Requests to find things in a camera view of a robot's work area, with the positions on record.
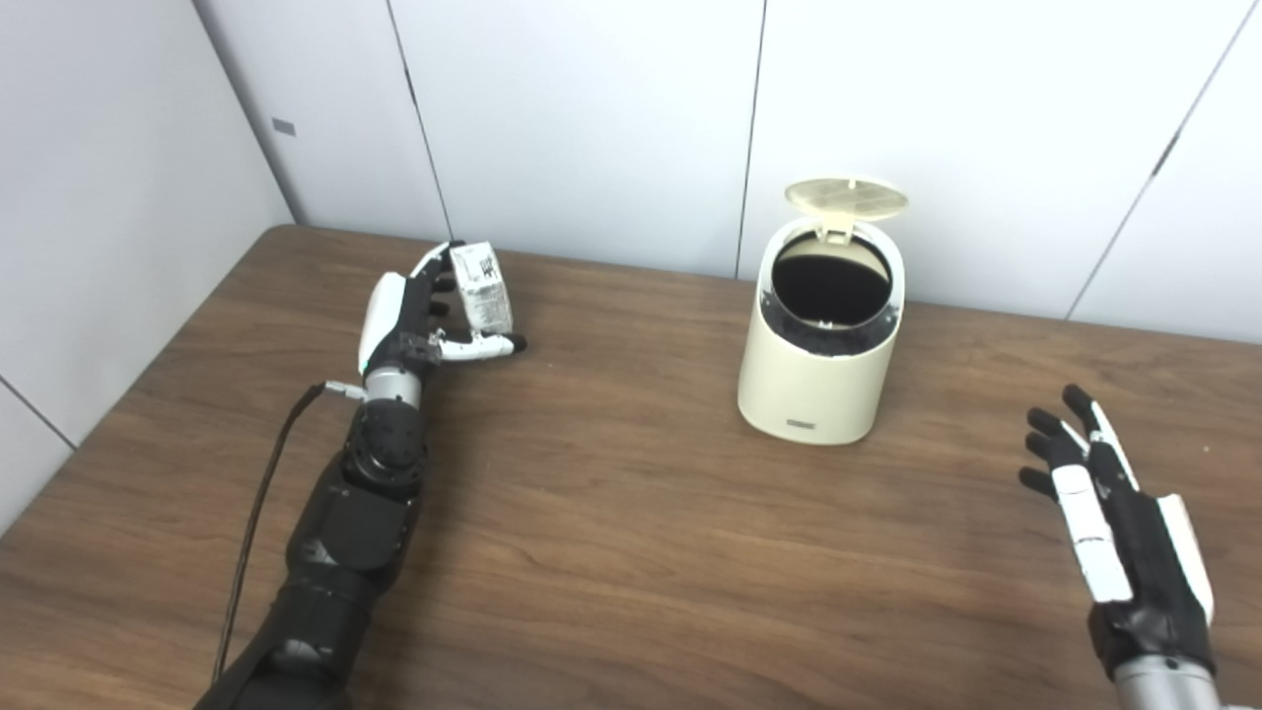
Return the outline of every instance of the robotic hand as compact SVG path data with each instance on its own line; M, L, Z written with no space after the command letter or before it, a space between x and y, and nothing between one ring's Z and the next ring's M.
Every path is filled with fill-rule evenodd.
M1047 472L1021 483L1055 501L1094 604L1092 644L1123 710L1219 710L1209 624L1214 597L1182 498L1152 498L1104 411L1078 386L1065 405L1087 436L1030 410L1026 448Z
M430 318L449 306L434 294L456 289L440 243L409 276L381 276L360 340L363 387L313 387L281 430L323 390L362 400L342 450L312 492L285 550L288 579L254 639L215 680L194 710L350 710L355 658L377 599L394 584L420 512L428 469L422 392L435 368L453 361L498 358L525 348L517 334L448 337ZM255 512L261 507L261 494ZM246 551L252 535L246 533ZM239 565L244 570L245 555ZM230 603L230 619L236 595ZM225 639L231 631L226 627Z

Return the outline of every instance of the trash can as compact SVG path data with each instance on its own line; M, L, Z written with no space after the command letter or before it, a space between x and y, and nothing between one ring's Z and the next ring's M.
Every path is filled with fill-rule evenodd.
M808 216L762 255L737 402L771 436L851 444L876 420L902 322L902 255L870 222L907 198L859 177L794 183L785 197Z

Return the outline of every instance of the open lid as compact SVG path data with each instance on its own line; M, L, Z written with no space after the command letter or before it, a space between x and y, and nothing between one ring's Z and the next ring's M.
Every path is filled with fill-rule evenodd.
M862 177L827 177L795 182L785 198L803 212L822 217L820 238L851 240L856 219L875 222L907 206L907 197L892 184Z

